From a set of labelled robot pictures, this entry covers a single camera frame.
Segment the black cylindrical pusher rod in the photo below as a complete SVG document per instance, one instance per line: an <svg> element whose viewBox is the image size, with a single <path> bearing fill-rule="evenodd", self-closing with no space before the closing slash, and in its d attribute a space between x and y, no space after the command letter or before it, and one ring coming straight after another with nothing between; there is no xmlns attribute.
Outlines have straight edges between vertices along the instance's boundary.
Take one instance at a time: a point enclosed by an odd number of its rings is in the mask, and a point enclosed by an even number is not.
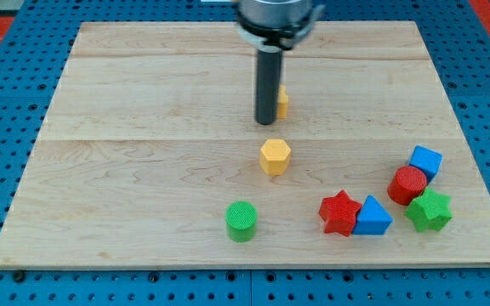
<svg viewBox="0 0 490 306"><path fill-rule="evenodd" d="M257 52L254 118L258 124L276 120L283 52Z"/></svg>

